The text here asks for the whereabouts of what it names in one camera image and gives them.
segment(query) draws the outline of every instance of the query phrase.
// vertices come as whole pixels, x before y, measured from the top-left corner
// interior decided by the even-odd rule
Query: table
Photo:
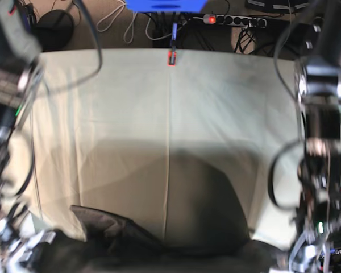
[[[292,213],[278,211],[266,187],[273,156],[297,136],[296,115],[272,59],[179,50],[169,67],[165,49],[103,55],[97,76],[58,93],[95,70],[96,53],[43,54],[50,96],[42,86],[33,107],[31,210],[76,237],[72,204],[132,218],[173,246],[224,246],[247,222],[255,239],[288,247]],[[293,63],[280,68],[292,86]],[[11,146],[7,174],[19,183],[28,149],[20,137]],[[290,153],[275,174],[283,204],[298,203],[301,155]]]

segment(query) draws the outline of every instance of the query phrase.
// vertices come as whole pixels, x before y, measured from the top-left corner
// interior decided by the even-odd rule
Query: small red object
[[[216,23],[216,16],[210,16],[210,23],[211,24]]]
[[[172,63],[172,51],[169,51],[169,53],[168,53],[168,65],[170,67],[176,66],[176,59],[177,59],[177,52],[174,52],[174,63]]]
[[[9,10],[7,13],[12,16],[14,14],[14,12],[16,11],[16,5],[13,4],[13,7],[11,8],[11,10]]]

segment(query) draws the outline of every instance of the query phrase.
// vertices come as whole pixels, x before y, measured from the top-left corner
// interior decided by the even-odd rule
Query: dark cloth
[[[224,253],[167,247],[131,219],[80,206],[71,210],[86,242],[57,230],[53,243],[43,248],[38,272],[267,272],[279,252],[252,240]]]

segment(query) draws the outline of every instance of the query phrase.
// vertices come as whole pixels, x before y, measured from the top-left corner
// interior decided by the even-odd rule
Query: blue box
[[[146,12],[188,12],[198,13],[207,0],[127,0],[129,10]]]

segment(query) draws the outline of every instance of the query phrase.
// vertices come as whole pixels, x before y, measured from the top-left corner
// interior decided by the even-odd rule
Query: power strip
[[[233,27],[266,28],[267,26],[266,19],[248,16],[205,14],[203,16],[203,22],[204,24],[221,24]]]

